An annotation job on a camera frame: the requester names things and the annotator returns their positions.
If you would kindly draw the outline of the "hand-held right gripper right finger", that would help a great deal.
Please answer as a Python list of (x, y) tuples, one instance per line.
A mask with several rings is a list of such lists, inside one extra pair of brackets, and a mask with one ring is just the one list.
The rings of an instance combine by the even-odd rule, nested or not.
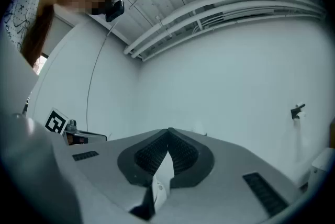
[(288, 203), (301, 195), (296, 185), (263, 159), (237, 144), (183, 131), (208, 146), (215, 159), (211, 173), (196, 187), (174, 189), (167, 201), (171, 223), (261, 223), (269, 218), (244, 175), (259, 173)]

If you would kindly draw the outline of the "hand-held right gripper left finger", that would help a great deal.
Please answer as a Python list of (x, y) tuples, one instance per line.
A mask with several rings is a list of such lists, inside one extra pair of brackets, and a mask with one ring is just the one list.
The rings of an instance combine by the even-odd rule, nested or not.
[(56, 136), (56, 161), (78, 199), (81, 223), (145, 223), (131, 210), (142, 205), (146, 189), (132, 185), (118, 167), (118, 156), (127, 147), (158, 130), (122, 139), (66, 145)]

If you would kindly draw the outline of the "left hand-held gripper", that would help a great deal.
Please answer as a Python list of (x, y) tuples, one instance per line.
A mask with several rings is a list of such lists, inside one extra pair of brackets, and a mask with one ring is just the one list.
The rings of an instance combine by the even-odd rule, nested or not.
[(56, 108), (52, 108), (44, 125), (47, 130), (59, 134), (67, 145), (74, 145), (74, 134), (79, 143), (106, 142), (107, 137), (97, 133), (77, 130), (76, 120), (69, 119)]

